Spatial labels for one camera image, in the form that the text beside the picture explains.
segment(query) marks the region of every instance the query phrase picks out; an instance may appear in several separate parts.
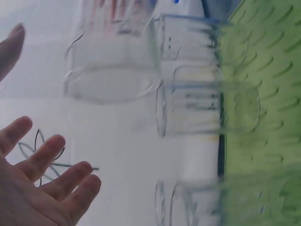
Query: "fingernail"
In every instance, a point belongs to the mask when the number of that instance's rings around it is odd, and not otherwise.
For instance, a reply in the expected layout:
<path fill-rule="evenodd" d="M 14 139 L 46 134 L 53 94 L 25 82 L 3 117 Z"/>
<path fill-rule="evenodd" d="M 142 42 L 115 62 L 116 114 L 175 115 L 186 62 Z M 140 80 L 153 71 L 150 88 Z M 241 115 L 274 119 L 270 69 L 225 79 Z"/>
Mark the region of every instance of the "fingernail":
<path fill-rule="evenodd" d="M 24 31 L 23 24 L 17 24 L 9 33 L 9 37 L 15 36 L 16 34 L 19 34 L 21 31 Z"/>

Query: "green dish rack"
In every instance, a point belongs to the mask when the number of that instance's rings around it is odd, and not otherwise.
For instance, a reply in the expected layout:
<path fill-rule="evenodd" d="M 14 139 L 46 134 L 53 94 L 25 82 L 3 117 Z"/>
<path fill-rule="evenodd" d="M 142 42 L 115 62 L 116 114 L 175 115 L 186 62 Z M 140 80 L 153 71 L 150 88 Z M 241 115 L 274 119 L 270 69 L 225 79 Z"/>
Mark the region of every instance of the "green dish rack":
<path fill-rule="evenodd" d="M 248 49 L 223 76 L 256 86 L 261 108 L 253 132 L 225 137 L 225 175 L 301 163 L 301 0 L 243 0 L 230 21 Z"/>
<path fill-rule="evenodd" d="M 251 133 L 225 136 L 224 174 L 273 174 L 275 168 L 301 164 L 301 0 L 243 0 L 230 21 L 245 29 L 247 36 L 236 38 L 232 48 L 236 56 L 244 53 L 242 62 L 222 65 L 222 74 L 225 80 L 256 86 L 260 111 Z M 247 52 L 240 49 L 242 42 L 247 42 Z M 231 103 L 225 97 L 225 114 L 230 114 L 226 110 Z M 300 172 L 288 174 L 282 184 L 254 188 L 252 194 L 258 195 L 254 201 L 262 202 L 257 217 L 268 214 L 268 218 L 243 225 L 300 226 Z M 238 195 L 242 194 L 229 192 L 222 200 L 227 219 L 243 214 L 231 205 Z"/>

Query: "drinking glass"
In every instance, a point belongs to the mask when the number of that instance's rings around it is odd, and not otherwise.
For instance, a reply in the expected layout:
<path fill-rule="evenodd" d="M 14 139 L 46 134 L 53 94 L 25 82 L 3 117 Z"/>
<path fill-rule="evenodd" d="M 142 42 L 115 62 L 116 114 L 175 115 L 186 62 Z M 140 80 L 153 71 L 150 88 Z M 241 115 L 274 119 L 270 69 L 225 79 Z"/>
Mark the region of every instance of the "drinking glass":
<path fill-rule="evenodd" d="M 248 52 L 248 34 L 240 25 L 212 18 L 162 14 L 158 23 L 164 60 L 241 65 Z"/>
<path fill-rule="evenodd" d="M 141 4 L 129 12 L 128 5 L 119 6 L 113 20 L 111 1 L 103 6 L 94 2 L 81 2 L 81 19 L 67 50 L 65 95 L 106 104 L 155 91 L 161 82 L 159 54 L 153 20 L 145 22 L 144 1 L 136 1 Z"/>
<path fill-rule="evenodd" d="M 160 180 L 158 226 L 300 225 L 298 165 L 215 180 Z"/>
<path fill-rule="evenodd" d="M 183 134 L 226 134 L 252 131 L 259 120 L 257 88 L 245 82 L 184 80 L 183 67 L 156 92 L 156 119 L 160 137 Z M 196 73 L 218 74 L 217 67 L 199 67 Z"/>

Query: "black line drawing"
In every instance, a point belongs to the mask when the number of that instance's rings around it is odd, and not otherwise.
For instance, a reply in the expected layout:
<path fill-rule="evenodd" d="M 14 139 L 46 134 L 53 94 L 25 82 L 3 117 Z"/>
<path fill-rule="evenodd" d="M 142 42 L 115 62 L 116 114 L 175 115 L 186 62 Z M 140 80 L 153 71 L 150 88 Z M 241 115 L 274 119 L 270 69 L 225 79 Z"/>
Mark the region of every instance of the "black line drawing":
<path fill-rule="evenodd" d="M 32 153 L 35 153 L 37 151 L 37 140 L 38 138 L 41 138 L 42 142 L 45 143 L 45 139 L 44 139 L 44 136 L 41 132 L 40 129 L 37 130 L 37 133 L 36 133 L 36 136 L 35 136 L 35 140 L 34 140 L 34 148 L 32 148 L 29 144 L 26 144 L 24 142 L 19 142 L 18 145 L 19 145 L 19 148 L 20 148 L 20 151 L 22 152 L 23 156 L 25 158 L 30 158 L 30 155 L 28 155 L 25 151 L 24 151 L 24 148 L 27 148 L 28 150 L 30 150 Z M 58 172 L 58 170 L 55 168 L 55 167 L 66 167 L 66 168 L 69 168 L 71 167 L 72 165 L 68 165 L 68 164 L 60 164 L 60 163 L 56 163 L 55 161 L 58 160 L 64 153 L 65 151 L 65 147 L 62 149 L 62 151 L 56 156 L 56 158 L 54 159 L 54 162 L 49 166 L 49 168 L 55 173 L 56 177 L 59 177 L 60 174 Z M 44 173 L 43 175 L 45 178 L 47 178 L 48 180 L 52 181 L 54 180 L 55 178 L 47 175 L 46 173 Z M 40 185 L 39 187 L 42 186 L 42 178 L 40 178 Z"/>

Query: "finger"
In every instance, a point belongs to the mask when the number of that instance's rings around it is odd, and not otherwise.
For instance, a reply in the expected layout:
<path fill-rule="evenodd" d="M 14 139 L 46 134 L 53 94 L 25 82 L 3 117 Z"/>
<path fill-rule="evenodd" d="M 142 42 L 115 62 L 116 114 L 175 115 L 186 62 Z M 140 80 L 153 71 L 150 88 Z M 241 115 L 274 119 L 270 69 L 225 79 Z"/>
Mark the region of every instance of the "finger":
<path fill-rule="evenodd" d="M 120 16 L 124 17 L 126 12 L 126 0 L 121 0 L 121 4 L 120 4 Z"/>
<path fill-rule="evenodd" d="M 70 167 L 57 179 L 43 185 L 41 188 L 59 202 L 68 196 L 80 182 L 92 173 L 92 166 L 82 161 Z"/>
<path fill-rule="evenodd" d="M 99 2 L 99 6 L 100 6 L 100 8 L 102 8 L 103 7 L 103 5 L 104 5 L 104 0 L 99 0 L 100 2 Z"/>
<path fill-rule="evenodd" d="M 18 24 L 7 39 L 0 43 L 0 81 L 10 72 L 22 52 L 25 29 Z"/>
<path fill-rule="evenodd" d="M 65 146 L 65 139 L 60 135 L 54 135 L 48 139 L 37 152 L 29 159 L 18 163 L 16 166 L 32 182 L 40 179 L 55 157 Z"/>
<path fill-rule="evenodd" d="M 111 21 L 114 21 L 115 14 L 116 14 L 116 9 L 117 9 L 117 0 L 112 0 L 112 5 L 111 5 Z"/>
<path fill-rule="evenodd" d="M 88 210 L 93 199 L 99 193 L 101 181 L 96 175 L 89 175 L 79 187 L 62 201 L 74 225 Z"/>
<path fill-rule="evenodd" d="M 0 130 L 0 153 L 7 156 L 14 149 L 19 140 L 32 128 L 30 118 L 23 116 Z"/>

